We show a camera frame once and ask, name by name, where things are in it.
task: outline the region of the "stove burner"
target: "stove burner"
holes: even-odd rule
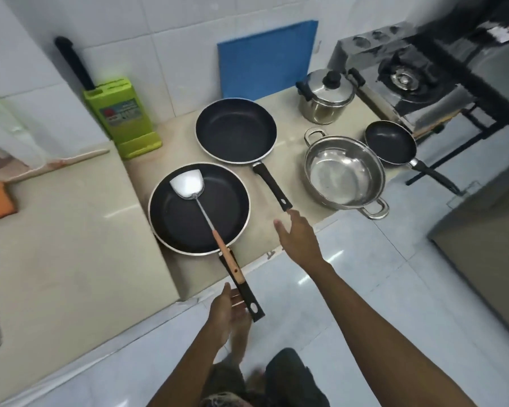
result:
[[[402,100],[431,104],[445,95],[445,83],[428,71],[426,65],[407,61],[401,56],[404,51],[397,51],[391,59],[381,61],[379,81],[387,88],[399,94]]]
[[[394,85],[405,91],[415,91],[420,87],[420,77],[411,69],[406,67],[398,67],[394,73],[390,75],[390,80]]]

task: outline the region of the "green knife block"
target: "green knife block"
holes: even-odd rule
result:
[[[122,158],[137,157],[162,146],[128,79],[101,84],[83,95]]]

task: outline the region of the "shorts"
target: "shorts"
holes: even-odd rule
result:
[[[266,367],[264,395],[248,392],[239,366],[227,356],[213,366],[202,398],[231,392],[254,407],[279,405],[285,407],[329,407],[328,399],[315,383],[311,371],[294,349],[281,350]]]

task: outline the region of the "blue cutting board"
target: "blue cutting board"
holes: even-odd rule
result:
[[[318,21],[304,21],[219,43],[223,98],[257,100],[303,80],[318,25]]]

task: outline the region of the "tiled floor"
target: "tiled floor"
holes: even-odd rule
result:
[[[452,130],[421,147],[426,162],[437,158],[430,152],[452,148],[472,134],[460,119],[448,128]],[[475,180],[486,184],[507,165],[509,129],[478,143],[441,171],[464,188]],[[429,178],[406,187],[406,176],[387,186],[383,197],[391,213],[384,220],[375,224],[358,212],[337,213],[339,220],[318,233],[324,257],[475,403],[509,406],[509,333],[426,239],[450,211],[452,194]],[[293,347],[332,405],[378,405],[332,315],[301,269],[281,254],[247,280],[266,317],[252,328],[241,366],[245,374],[264,366],[280,349]],[[31,406],[145,405],[205,322],[209,304],[191,307]],[[218,358],[226,353],[223,348]]]

